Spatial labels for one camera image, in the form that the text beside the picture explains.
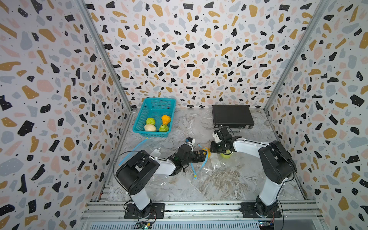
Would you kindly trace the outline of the green fruit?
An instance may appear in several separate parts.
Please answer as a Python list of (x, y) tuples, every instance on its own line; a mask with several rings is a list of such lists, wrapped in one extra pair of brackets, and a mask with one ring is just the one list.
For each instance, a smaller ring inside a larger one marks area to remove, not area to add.
[(220, 156), (224, 159), (229, 159), (231, 156), (233, 156), (233, 153), (230, 153), (230, 154), (223, 154), (221, 153)]

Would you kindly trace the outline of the clear zip-top bag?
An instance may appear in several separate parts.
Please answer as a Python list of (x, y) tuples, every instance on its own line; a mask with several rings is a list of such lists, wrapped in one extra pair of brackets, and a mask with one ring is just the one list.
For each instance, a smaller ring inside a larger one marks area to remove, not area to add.
[[(154, 149), (160, 148), (161, 155), (158, 158), (153, 158), (150, 154)], [(117, 175), (118, 169), (127, 163), (131, 158), (133, 158), (140, 151), (145, 151), (147, 154), (143, 156), (143, 159), (133, 166), (138, 172), (151, 172), (154, 169), (156, 171), (154, 174), (163, 174), (170, 176), (175, 171), (176, 166), (170, 160), (168, 160), (168, 151), (154, 138), (146, 138), (141, 141), (133, 149), (127, 150), (126, 153), (119, 156), (117, 163), (115, 164), (114, 174)]]
[(188, 180), (191, 186), (197, 190), (205, 190), (208, 186), (220, 189), (238, 180), (240, 157), (237, 154), (233, 153), (229, 159), (224, 159), (220, 154), (212, 152), (210, 158), (207, 157), (206, 151), (205, 155), (204, 162), (190, 164), (191, 175), (188, 176)]

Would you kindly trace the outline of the orange fruit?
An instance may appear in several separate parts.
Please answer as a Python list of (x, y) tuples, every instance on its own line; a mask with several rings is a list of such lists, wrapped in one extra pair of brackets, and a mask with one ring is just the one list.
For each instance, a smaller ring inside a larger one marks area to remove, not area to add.
[(210, 148), (204, 148), (204, 150), (207, 152), (207, 157), (210, 158), (211, 157)]
[(163, 115), (162, 116), (162, 124), (163, 125), (169, 125), (170, 122), (171, 122), (171, 118), (168, 115)]

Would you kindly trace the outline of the beige fruit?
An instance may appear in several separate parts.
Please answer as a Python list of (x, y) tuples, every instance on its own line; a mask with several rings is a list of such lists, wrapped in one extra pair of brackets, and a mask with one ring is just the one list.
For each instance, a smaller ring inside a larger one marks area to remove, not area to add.
[(155, 126), (155, 125), (152, 125), (152, 124), (146, 124), (146, 125), (144, 126), (144, 130), (145, 130), (146, 132), (156, 132), (156, 131), (157, 131), (157, 128), (156, 128), (156, 126)]

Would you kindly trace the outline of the green pear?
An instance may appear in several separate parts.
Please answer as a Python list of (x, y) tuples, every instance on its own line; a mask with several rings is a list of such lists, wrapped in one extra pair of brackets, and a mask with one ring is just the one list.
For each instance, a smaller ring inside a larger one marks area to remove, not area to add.
[(165, 124), (162, 124), (160, 127), (159, 127), (159, 131), (160, 132), (168, 132), (169, 131), (169, 127)]
[(156, 121), (155, 121), (154, 118), (149, 117), (149, 118), (146, 119), (146, 124), (147, 125), (155, 125), (156, 124)]

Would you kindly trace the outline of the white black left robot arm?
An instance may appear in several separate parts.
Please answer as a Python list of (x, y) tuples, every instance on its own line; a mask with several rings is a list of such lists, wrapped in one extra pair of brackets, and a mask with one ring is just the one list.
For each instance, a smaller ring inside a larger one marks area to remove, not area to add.
[(156, 175), (176, 176), (185, 172), (192, 163), (204, 163), (208, 159), (205, 149), (194, 150), (193, 144), (183, 144), (168, 158), (153, 157), (145, 150), (134, 150), (130, 157), (115, 172), (114, 178), (128, 192), (130, 200), (142, 216), (151, 211), (152, 201), (146, 185)]

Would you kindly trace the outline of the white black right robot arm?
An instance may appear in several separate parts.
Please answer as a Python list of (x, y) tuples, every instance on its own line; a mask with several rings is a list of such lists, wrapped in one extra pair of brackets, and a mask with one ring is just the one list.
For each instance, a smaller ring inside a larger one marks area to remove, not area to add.
[(210, 146), (212, 153), (228, 155), (228, 151), (239, 152), (260, 159), (266, 180), (261, 193), (256, 198), (253, 210), (262, 218), (270, 214), (275, 215), (281, 188), (294, 179), (297, 171), (288, 151), (279, 141), (263, 143), (242, 139), (240, 136), (224, 138), (219, 137), (218, 134), (214, 134), (213, 137), (214, 141)]

